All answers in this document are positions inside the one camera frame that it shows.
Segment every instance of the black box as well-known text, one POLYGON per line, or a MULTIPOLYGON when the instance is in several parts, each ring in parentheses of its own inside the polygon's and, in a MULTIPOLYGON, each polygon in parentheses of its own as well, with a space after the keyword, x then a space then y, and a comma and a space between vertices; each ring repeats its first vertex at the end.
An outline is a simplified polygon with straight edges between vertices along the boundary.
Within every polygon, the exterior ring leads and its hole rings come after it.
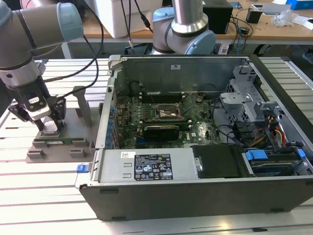
POLYGON ((233 7, 226 0, 203 0, 203 12, 209 17, 209 29, 226 34, 233 7))

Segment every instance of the plastic bag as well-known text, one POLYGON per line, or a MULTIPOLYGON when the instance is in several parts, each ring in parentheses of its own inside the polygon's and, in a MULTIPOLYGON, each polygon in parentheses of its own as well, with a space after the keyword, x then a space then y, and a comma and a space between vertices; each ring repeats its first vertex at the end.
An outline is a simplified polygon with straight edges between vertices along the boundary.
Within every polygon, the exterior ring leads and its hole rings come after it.
POLYGON ((291 25, 293 26, 293 23, 291 20, 293 19, 293 14, 291 9, 286 9, 283 10, 280 15, 275 15, 271 19, 271 23, 275 25, 276 27, 280 26, 286 26, 286 25, 291 25))

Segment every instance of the green circuit board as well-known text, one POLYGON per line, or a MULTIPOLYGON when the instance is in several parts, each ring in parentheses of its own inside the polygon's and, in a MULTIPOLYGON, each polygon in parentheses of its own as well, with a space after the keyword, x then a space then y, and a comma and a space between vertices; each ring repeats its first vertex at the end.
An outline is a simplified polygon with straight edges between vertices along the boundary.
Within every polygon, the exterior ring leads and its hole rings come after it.
POLYGON ((118 97, 120 148, 182 148, 221 143, 210 119, 212 100, 197 102, 197 98, 198 94, 189 94, 183 102, 143 103, 138 97, 118 97), (147 141, 146 126, 177 126, 179 135, 174 141, 147 141))

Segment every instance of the yellow wire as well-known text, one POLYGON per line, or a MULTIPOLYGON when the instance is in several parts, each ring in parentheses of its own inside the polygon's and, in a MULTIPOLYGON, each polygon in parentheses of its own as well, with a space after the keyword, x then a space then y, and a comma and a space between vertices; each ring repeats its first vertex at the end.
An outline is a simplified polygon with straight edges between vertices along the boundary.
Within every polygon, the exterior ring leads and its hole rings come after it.
POLYGON ((259 142, 261 142, 262 140, 264 140, 264 139, 265 139, 265 137, 266 137, 266 135, 264 135, 263 137, 261 137, 260 139, 258 139, 258 141, 256 141, 256 142, 255 142, 255 143, 253 143, 252 145, 250 145, 250 147, 252 147, 252 146, 254 146, 254 145, 258 144, 259 142))
POLYGON ((275 130, 275 131, 279 133, 279 135, 280 135, 280 140, 281 140, 282 145, 283 145, 283 135, 282 135, 282 133, 281 133, 279 130, 275 130))

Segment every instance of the white label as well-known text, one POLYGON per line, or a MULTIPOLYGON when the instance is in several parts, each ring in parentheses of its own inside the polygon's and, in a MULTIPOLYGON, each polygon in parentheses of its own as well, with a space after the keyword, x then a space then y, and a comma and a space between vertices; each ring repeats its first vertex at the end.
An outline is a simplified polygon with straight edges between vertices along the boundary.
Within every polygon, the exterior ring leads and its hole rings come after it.
POLYGON ((163 176, 170 176, 170 175, 172 175, 172 173, 171 172, 163 172, 162 175, 163 176))
POLYGON ((171 65, 171 70, 180 70, 180 65, 171 65))
POLYGON ((135 158, 136 152, 121 152, 121 158, 135 158))
POLYGON ((32 99, 29 99, 28 101, 29 101, 30 104, 34 104, 34 103, 37 103, 39 101, 39 98, 35 97, 35 98, 32 98, 32 99))
POLYGON ((48 141, 46 142, 48 145, 53 145, 53 144, 63 144, 62 141, 48 141))

